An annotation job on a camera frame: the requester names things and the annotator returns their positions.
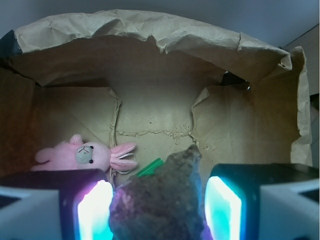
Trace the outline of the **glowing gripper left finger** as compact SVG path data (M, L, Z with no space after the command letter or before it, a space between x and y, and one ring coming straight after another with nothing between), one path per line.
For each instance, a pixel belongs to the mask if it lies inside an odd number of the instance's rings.
M111 240L114 196L99 169L26 171L0 179L2 240Z

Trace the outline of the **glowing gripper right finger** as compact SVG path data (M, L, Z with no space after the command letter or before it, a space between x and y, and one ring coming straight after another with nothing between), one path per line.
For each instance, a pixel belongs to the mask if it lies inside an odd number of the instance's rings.
M320 171L300 163L217 164L204 195L215 240L317 240Z

